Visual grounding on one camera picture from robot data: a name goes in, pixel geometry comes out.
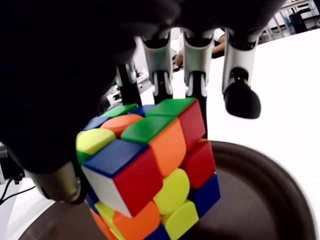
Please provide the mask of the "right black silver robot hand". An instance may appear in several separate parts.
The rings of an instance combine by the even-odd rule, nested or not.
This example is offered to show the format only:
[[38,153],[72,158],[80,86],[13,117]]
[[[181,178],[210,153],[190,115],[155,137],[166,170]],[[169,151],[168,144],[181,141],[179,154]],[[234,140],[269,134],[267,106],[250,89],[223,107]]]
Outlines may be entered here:
[[48,199],[80,204],[77,134],[94,117],[135,37],[171,27],[258,33],[281,0],[3,0],[0,141]]

